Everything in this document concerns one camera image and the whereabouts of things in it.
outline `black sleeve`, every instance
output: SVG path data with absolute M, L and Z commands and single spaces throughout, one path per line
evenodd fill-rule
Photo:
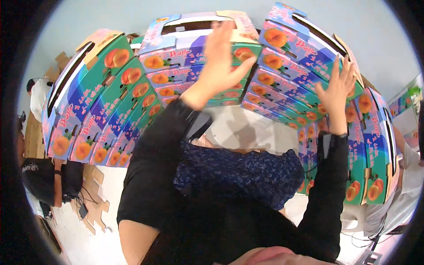
M 326 142 L 330 142 L 329 149 L 323 143 L 324 137 Z M 348 152 L 347 138 L 320 133 L 318 170 L 314 186 L 309 191 L 305 214 L 298 226 L 313 245 L 326 245 L 326 256 L 330 254 L 334 260 L 340 252 L 340 214 L 346 193 Z
M 132 220 L 165 230 L 185 205 L 173 178 L 182 156 L 181 141 L 198 115 L 174 100 L 138 140 L 124 180 L 117 222 Z

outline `woman's left hand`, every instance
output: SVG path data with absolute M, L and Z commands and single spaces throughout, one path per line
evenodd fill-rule
M 256 57 L 250 57 L 232 71 L 230 38 L 234 27 L 234 21 L 221 24 L 212 22 L 214 30 L 205 43 L 206 64 L 198 81 L 181 95 L 181 99 L 190 107 L 202 109 L 216 94 L 240 82 L 256 62 Z

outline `woman's right hand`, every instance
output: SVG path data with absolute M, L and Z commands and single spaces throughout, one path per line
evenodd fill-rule
M 317 83 L 315 86 L 318 98 L 328 111 L 329 131 L 332 134 L 342 135 L 347 133 L 345 107 L 347 95 L 352 91 L 356 82 L 353 71 L 354 68 L 349 64 L 346 54 L 342 72 L 339 73 L 339 56 L 337 56 L 333 63 L 328 89 L 324 91 L 321 83 Z

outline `white shirt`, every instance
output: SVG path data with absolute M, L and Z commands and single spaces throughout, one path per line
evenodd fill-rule
M 30 109 L 37 121 L 41 122 L 41 111 L 51 86 L 47 85 L 48 79 L 40 78 L 31 89 Z

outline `floor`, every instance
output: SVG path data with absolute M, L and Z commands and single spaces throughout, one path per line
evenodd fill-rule
M 265 147 L 271 153 L 281 154 L 288 149 L 296 148 L 296 131 L 282 126 L 279 123 L 260 117 L 259 115 L 241 109 L 237 106 L 219 107 L 209 110 L 215 122 L 206 132 L 208 139 L 226 148 L 259 148 Z M 126 169 L 99 167 L 105 174 L 104 181 L 99 189 L 99 196 L 110 202 L 109 212 L 103 212 L 102 219 L 111 229 L 103 233 L 95 223 L 96 235 L 80 222 L 69 204 L 62 208 L 55 208 L 57 224 L 52 225 L 58 240 L 65 249 L 62 257 L 69 264 L 126 264 L 123 257 L 118 225 L 116 223 L 117 208 L 123 188 Z M 286 205 L 286 216 L 296 225 L 302 220 L 308 203 L 308 197 L 296 194 Z M 362 233 L 356 233 L 356 238 L 364 239 Z M 395 245 L 398 239 L 391 238 L 384 245 L 378 245 L 377 251 L 387 251 Z M 341 252 L 339 260 L 347 264 L 354 262 L 361 256 L 364 248 L 356 246 L 366 245 L 368 242 L 340 235 Z

